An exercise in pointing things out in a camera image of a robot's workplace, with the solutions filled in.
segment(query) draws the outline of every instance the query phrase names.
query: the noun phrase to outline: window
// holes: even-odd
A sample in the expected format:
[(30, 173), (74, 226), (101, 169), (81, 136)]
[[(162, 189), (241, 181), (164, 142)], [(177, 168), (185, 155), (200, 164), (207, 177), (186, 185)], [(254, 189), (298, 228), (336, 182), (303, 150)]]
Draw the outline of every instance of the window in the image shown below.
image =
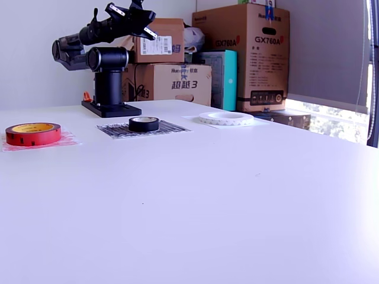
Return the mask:
[[(372, 96), (372, 65), (368, 67), (367, 108), (370, 109)], [(294, 109), (311, 114), (310, 131), (367, 144), (370, 116), (344, 109), (324, 105), (287, 100), (287, 109)]]

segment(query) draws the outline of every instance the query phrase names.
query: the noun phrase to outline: brown cardboard box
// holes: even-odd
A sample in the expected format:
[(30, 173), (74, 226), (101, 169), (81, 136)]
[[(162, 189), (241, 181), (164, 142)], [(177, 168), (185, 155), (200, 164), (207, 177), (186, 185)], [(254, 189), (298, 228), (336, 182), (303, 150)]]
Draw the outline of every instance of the brown cardboard box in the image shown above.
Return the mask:
[(154, 41), (134, 38), (136, 63), (184, 62), (183, 19), (157, 18), (149, 28), (158, 34)]
[(265, 7), (234, 5), (193, 14), (208, 49), (238, 51), (239, 111), (285, 108), (290, 54), (290, 13), (274, 9), (274, 20), (265, 18)]
[(212, 68), (196, 64), (128, 65), (123, 73), (123, 99), (134, 101), (134, 72), (138, 101), (181, 99), (211, 105)]

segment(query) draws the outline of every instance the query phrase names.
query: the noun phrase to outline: robotic arm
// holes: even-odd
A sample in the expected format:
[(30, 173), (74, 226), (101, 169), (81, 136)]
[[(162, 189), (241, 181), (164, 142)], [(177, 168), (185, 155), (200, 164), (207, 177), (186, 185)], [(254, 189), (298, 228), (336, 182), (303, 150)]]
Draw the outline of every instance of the robotic arm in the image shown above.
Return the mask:
[(153, 11), (144, 10), (142, 2), (143, 0), (132, 0), (129, 9), (109, 3), (105, 11), (110, 18), (101, 22), (97, 20), (98, 10), (95, 8), (91, 23), (79, 33), (62, 37), (53, 43), (54, 60), (64, 65), (69, 71), (89, 68), (93, 70), (96, 63), (91, 67), (88, 60), (92, 52), (86, 54), (84, 46), (112, 43), (116, 38), (124, 36), (155, 40), (157, 34), (147, 26), (154, 21), (156, 14)]
[(67, 70), (91, 69), (95, 72), (94, 100), (84, 100), (82, 105), (100, 117), (127, 117), (140, 115), (140, 109), (129, 106), (122, 98), (122, 72), (129, 62), (129, 52), (124, 47), (93, 47), (85, 53), (84, 46), (111, 43), (124, 36), (155, 40), (158, 35), (147, 26), (155, 19), (153, 11), (142, 8), (143, 0), (131, 0), (129, 9), (109, 3), (105, 11), (110, 18), (99, 22), (98, 10), (94, 19), (74, 35), (62, 37), (53, 43), (54, 60)]

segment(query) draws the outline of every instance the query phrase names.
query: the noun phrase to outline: double-sided tape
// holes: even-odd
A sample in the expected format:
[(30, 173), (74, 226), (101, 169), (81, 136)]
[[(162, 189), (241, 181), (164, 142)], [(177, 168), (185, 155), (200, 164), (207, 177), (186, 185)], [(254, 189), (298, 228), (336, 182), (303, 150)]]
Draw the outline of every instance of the double-sided tape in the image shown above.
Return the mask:
[(239, 112), (206, 112), (199, 115), (201, 123), (221, 125), (221, 126), (241, 126), (251, 125), (254, 117), (250, 114), (241, 114)]
[(13, 146), (40, 146), (57, 142), (61, 138), (60, 125), (54, 123), (29, 123), (8, 127), (7, 143)]

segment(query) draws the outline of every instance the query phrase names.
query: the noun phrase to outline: box logo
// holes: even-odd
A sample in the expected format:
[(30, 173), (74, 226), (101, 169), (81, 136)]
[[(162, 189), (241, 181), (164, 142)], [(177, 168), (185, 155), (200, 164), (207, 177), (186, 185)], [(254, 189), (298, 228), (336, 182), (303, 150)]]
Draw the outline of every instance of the box logo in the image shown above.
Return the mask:
[(284, 37), (280, 38), (271, 38), (271, 37), (255, 37), (255, 42), (265, 43), (265, 44), (276, 44), (281, 45), (284, 42)]
[(172, 45), (172, 52), (173, 53), (180, 53), (182, 46), (180, 44), (173, 44)]
[(237, 46), (241, 41), (241, 37), (237, 35), (235, 40), (216, 40), (216, 47)]

